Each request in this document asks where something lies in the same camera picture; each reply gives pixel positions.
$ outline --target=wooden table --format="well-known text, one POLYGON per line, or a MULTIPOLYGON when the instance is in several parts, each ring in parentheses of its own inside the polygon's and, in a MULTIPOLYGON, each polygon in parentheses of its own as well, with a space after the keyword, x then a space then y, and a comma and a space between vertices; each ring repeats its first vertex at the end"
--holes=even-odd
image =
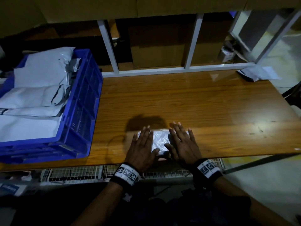
POLYGON ((150 125, 190 127, 209 158, 298 153, 301 122, 269 81, 234 70, 106 78, 90 155, 1 171, 122 163, 125 137, 150 125))

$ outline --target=white metal frame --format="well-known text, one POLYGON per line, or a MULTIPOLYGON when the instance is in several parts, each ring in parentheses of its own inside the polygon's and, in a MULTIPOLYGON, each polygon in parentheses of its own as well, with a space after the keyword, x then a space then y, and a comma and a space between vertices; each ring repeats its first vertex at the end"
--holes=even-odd
MULTIPOLYGON (((230 28, 230 32, 233 30, 234 25, 237 22, 237 19, 240 15, 240 12, 236 14, 233 25, 230 28)), ((268 53, 273 49, 277 42, 282 38, 283 35, 290 29, 292 24, 298 19, 301 15, 301 11, 294 11, 284 22, 269 44, 265 47, 259 57, 255 62, 248 63, 238 63, 238 64, 218 64, 218 65, 204 65, 204 66, 191 66, 191 60, 194 53, 195 45, 198 39, 198 35, 201 29, 201 24, 203 20, 203 14, 197 14, 194 32, 192 35, 189 52, 186 58, 186 63, 184 67, 170 67, 170 68, 156 68, 156 69, 143 69, 143 70, 126 70, 119 71, 118 64, 116 62, 114 51, 111 43, 111 39, 107 32, 107 28, 103 20, 98 20, 99 29, 105 43, 111 65, 113 67, 113 72, 103 72, 102 76, 104 78, 108 77, 123 77, 123 76, 138 76, 138 75, 152 75, 152 74, 170 74, 170 73, 187 73, 187 72, 200 72, 200 71, 212 71, 212 70, 236 70, 243 69, 246 67, 252 67, 260 63, 268 53)))

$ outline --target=black wristband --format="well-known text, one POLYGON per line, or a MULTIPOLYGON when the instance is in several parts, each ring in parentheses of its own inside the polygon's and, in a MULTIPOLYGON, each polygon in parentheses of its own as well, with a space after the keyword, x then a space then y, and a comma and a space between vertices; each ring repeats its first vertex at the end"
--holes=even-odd
POLYGON ((213 182, 222 176, 220 168, 215 165, 210 159, 200 159, 196 161, 190 171, 194 176, 195 182, 201 181, 202 185, 209 189, 213 182))
POLYGON ((110 181, 119 184, 124 188, 125 191, 130 191, 132 186, 135 185, 140 178, 141 175, 138 173, 135 167, 129 163, 122 163, 118 167, 114 176, 111 177, 110 181))

